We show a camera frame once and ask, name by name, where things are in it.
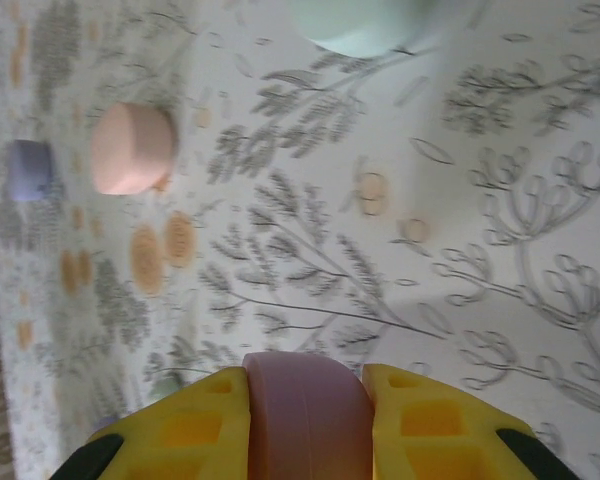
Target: beige circle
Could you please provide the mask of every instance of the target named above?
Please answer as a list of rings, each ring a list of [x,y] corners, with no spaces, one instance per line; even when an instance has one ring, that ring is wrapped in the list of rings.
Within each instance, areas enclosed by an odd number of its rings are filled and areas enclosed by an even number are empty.
[[[387,179],[379,173],[361,175],[358,191],[363,200],[379,200],[387,196]]]
[[[82,250],[78,254],[78,271],[80,282],[83,285],[89,285],[93,279],[93,267],[91,265],[91,255],[86,250]]]
[[[140,290],[157,295],[162,290],[163,265],[158,236],[149,225],[140,226],[131,238],[131,273]]]
[[[365,215],[378,216],[386,212],[389,202],[387,197],[380,197],[376,200],[360,198],[360,209]]]
[[[196,112],[196,125],[200,128],[209,128],[211,125],[211,110],[199,108]]]
[[[78,282],[76,280],[76,264],[73,255],[70,251],[65,250],[60,257],[60,275],[62,277],[62,285],[65,292],[73,295],[78,290]]]
[[[189,266],[196,249],[196,231],[187,215],[175,212],[164,233],[167,260],[173,267]]]
[[[431,229],[422,220],[412,218],[404,224],[403,235],[414,243],[423,243],[429,239]]]

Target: fern pattern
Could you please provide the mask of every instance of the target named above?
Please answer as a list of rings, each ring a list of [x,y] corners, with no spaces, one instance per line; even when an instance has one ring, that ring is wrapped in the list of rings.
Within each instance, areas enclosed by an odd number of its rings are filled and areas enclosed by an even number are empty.
[[[464,389],[600,479],[600,0],[454,3],[371,59],[287,33],[275,0],[19,4],[0,4],[18,478],[167,380],[286,350]],[[167,111],[178,137],[170,177],[125,198],[88,167],[117,101]],[[10,198],[12,138],[50,142],[46,199]]]

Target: orange dot pattern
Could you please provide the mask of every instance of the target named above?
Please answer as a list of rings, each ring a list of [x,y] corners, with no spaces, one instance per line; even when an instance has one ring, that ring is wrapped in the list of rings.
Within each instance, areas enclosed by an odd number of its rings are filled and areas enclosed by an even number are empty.
[[[33,343],[33,324],[30,321],[18,323],[18,346],[25,351]]]
[[[211,110],[201,108],[196,113],[196,126],[199,128],[209,128],[211,126]]]
[[[358,201],[360,210],[365,215],[382,215],[388,206],[387,193],[389,182],[379,173],[360,175],[358,184]]]
[[[77,268],[75,259],[68,250],[62,252],[60,257],[60,275],[65,292],[74,295],[78,290]]]
[[[78,267],[80,283],[82,285],[89,285],[93,280],[93,265],[91,263],[91,255],[86,250],[82,250],[78,254]]]
[[[78,102],[73,102],[73,111],[71,116],[73,119],[73,128],[78,130],[82,125],[82,107]]]
[[[28,45],[28,28],[26,23],[20,23],[18,25],[18,43],[17,43],[17,52],[23,56],[27,53],[27,45]]]
[[[18,0],[11,0],[9,4],[9,16],[11,16],[11,20],[14,22],[20,20],[20,2]]]
[[[178,268],[188,267],[196,249],[196,232],[191,219],[182,212],[175,212],[167,221],[164,236],[169,264]]]
[[[91,20],[89,22],[89,26],[87,27],[87,36],[89,38],[89,42],[98,43],[98,39],[100,38],[100,27],[98,22],[95,20]]]
[[[165,175],[160,180],[158,180],[151,189],[156,193],[164,193],[169,189],[169,185],[171,185],[171,177],[169,175]]]
[[[129,253],[135,284],[147,295],[159,294],[162,290],[163,264],[154,229],[149,225],[138,227],[131,238]]]
[[[84,211],[82,210],[82,207],[73,207],[71,216],[73,218],[73,228],[81,230],[84,226]]]
[[[102,238],[104,235],[102,221],[98,217],[93,217],[91,219],[91,234],[94,238]]]
[[[20,88],[22,85],[22,56],[17,49],[11,52],[9,75],[11,77],[11,85],[14,88]]]

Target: floral wallpaper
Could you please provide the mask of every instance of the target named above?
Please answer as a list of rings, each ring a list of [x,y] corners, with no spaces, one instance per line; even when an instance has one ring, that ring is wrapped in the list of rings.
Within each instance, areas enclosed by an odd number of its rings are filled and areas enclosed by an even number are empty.
[[[18,478],[166,378],[283,349],[462,388],[600,479],[600,0],[446,3],[360,60],[274,0],[0,2]],[[115,101],[178,131],[175,171],[141,195],[91,186]],[[51,143],[42,201],[8,195],[15,137]]]

